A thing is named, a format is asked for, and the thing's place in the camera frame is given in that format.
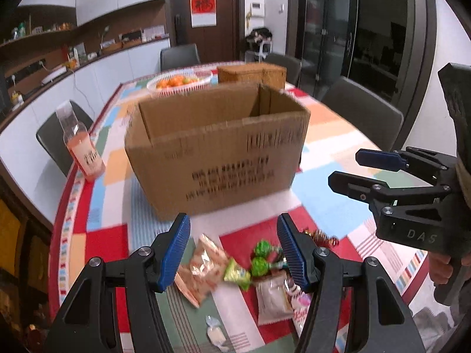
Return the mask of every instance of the bottle cap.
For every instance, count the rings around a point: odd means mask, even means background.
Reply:
[[[56,109],[56,115],[59,121],[68,118],[72,114],[74,114],[74,109],[72,108],[70,101],[65,101]]]

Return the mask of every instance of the gray chair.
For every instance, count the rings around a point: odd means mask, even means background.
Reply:
[[[93,120],[74,101],[70,103],[77,119],[85,125],[87,130],[90,130]],[[36,132],[36,139],[57,164],[62,173],[67,176],[73,160],[64,144],[63,135],[62,126],[57,119],[56,113],[53,113]]]
[[[301,74],[300,60],[289,55],[270,53],[265,57],[264,62],[286,68],[286,82],[294,86],[298,85],[299,76]]]
[[[404,121],[402,113],[389,102],[345,77],[335,81],[321,102],[383,151],[391,150]]]
[[[196,44],[174,46],[160,52],[160,71],[194,65],[201,65]]]

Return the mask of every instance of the brown box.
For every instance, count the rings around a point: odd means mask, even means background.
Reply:
[[[263,62],[220,66],[218,67],[218,82],[256,82],[275,89],[284,89],[286,68]]]
[[[131,166],[161,220],[288,189],[310,112],[258,84],[220,84],[139,103],[125,138]]]

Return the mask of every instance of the human hand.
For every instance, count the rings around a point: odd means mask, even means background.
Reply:
[[[453,274],[453,267],[450,265],[450,256],[429,252],[429,275],[430,279],[437,285],[448,283]],[[463,266],[471,266],[471,254],[461,259]],[[466,281],[471,279],[471,269],[467,274]]]

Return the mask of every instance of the tablecloth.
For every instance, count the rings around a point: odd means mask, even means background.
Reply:
[[[213,71],[217,65],[202,65]],[[126,258],[140,246],[150,245],[155,236],[168,230],[149,205],[133,174],[124,150],[124,135],[130,113],[147,96],[147,76],[121,84],[104,107],[91,130],[91,138],[107,170],[93,183],[85,182],[74,166],[67,179],[53,234],[49,266],[49,296],[54,316],[84,264],[94,256],[105,261]],[[426,252],[379,240],[368,205],[333,193],[327,177],[334,170],[359,174],[388,182],[391,187],[417,185],[404,172],[357,165],[359,148],[376,149],[361,132],[303,91],[286,84],[286,91],[311,112],[300,170],[292,187],[263,198],[191,217],[191,238],[183,262],[188,261],[195,240],[205,233],[221,245],[242,266],[250,266],[250,252],[262,238],[279,244],[276,218],[288,212],[300,228],[320,228],[335,235],[340,244],[334,252],[341,258],[362,261],[377,257],[408,302],[426,273]],[[296,344],[291,321],[257,326],[255,290],[241,291],[220,285],[199,310],[194,309],[174,285],[157,300],[170,341],[176,352],[216,352],[206,337],[204,317],[220,319],[223,330],[237,352],[289,352]],[[117,289],[118,323],[123,349],[131,352],[132,342],[124,289]],[[348,330],[348,298],[342,316],[336,349],[343,352]]]

